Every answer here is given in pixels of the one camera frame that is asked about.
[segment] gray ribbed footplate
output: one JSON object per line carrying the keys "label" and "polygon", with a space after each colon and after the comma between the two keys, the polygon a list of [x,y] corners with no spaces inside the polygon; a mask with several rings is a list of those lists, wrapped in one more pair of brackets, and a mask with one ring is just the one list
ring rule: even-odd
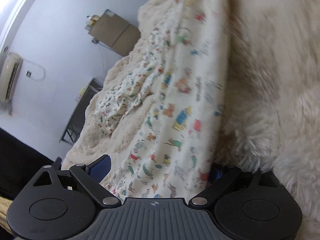
{"label": "gray ribbed footplate", "polygon": [[104,209],[95,222],[70,240],[231,240],[203,210],[182,199],[127,198],[124,205]]}

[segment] round black pad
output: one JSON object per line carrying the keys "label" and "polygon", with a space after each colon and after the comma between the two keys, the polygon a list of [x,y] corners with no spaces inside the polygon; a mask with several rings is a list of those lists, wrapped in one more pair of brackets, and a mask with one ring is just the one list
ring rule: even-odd
{"label": "round black pad", "polygon": [[68,210],[67,203],[56,198],[47,198],[35,202],[30,214],[40,220],[53,220],[63,216]]}
{"label": "round black pad", "polygon": [[280,210],[276,204],[265,199],[253,199],[242,205],[242,212],[249,218],[268,221],[277,217]]}
{"label": "round black pad", "polygon": [[271,187],[249,187],[218,200],[214,216],[233,239],[293,239],[301,211],[290,194]]}
{"label": "round black pad", "polygon": [[54,184],[23,191],[7,212],[8,224],[22,239],[68,239],[88,228],[95,218],[92,200],[80,192]]}

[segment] white wall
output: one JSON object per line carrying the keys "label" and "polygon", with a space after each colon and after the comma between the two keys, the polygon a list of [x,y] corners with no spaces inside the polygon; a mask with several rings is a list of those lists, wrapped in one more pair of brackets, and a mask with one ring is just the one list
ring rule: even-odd
{"label": "white wall", "polygon": [[[11,51],[45,67],[46,78],[43,82],[27,78],[27,70],[35,78],[42,76],[42,70],[24,62],[13,97],[14,115],[5,118],[0,115],[0,126],[52,159],[64,157],[69,145],[58,141],[80,89],[92,77],[103,81],[107,71],[121,58],[91,43],[92,37],[85,30],[86,16],[102,14],[108,8],[137,25],[138,8],[147,1],[36,0],[15,36]],[[104,73],[100,53],[104,57]],[[19,125],[17,120],[23,120],[23,124]]]}

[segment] fleece blanket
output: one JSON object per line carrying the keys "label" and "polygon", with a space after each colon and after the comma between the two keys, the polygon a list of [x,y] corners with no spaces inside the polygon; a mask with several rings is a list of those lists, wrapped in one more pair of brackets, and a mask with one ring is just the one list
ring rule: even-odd
{"label": "fleece blanket", "polygon": [[[296,238],[320,239],[319,0],[228,2],[228,79],[213,161],[244,171],[273,169],[302,209]],[[103,90],[92,99],[63,168],[90,163],[104,153],[111,154],[113,166],[128,158],[127,148],[144,125],[162,79],[111,135],[102,134],[96,122],[97,103],[139,65],[150,33],[174,5],[175,0],[152,0],[140,9],[141,39],[109,71]]]}
{"label": "fleece blanket", "polygon": [[107,189],[122,201],[189,201],[205,188],[227,73],[226,1],[175,0],[151,32],[138,67],[98,102],[94,116],[101,132],[109,135],[143,103],[154,81],[162,80],[154,87],[154,102],[127,158],[105,178]]}
{"label": "fleece blanket", "polygon": [[7,223],[7,211],[11,203],[12,200],[0,197],[0,226],[10,234],[12,234],[12,232]]}

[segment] metal screw head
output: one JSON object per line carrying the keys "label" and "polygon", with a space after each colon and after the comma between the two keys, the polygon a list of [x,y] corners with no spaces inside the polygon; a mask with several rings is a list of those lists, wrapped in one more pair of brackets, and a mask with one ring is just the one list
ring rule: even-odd
{"label": "metal screw head", "polygon": [[195,197],[192,199],[192,203],[194,205],[205,205],[205,204],[207,204],[207,202],[208,201],[203,197]]}
{"label": "metal screw head", "polygon": [[102,203],[105,204],[105,205],[115,205],[118,203],[118,199],[116,197],[105,197],[103,200],[102,200]]}

